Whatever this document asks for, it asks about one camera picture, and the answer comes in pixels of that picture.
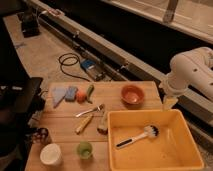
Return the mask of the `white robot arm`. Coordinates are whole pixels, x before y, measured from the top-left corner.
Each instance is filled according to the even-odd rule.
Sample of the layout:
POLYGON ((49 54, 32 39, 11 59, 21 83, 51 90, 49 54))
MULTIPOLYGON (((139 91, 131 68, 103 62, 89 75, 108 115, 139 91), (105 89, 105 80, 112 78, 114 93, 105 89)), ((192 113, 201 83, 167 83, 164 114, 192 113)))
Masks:
POLYGON ((213 49, 195 48, 170 60, 170 72, 159 85, 164 91, 163 109, 170 110, 189 86, 213 101, 213 49))

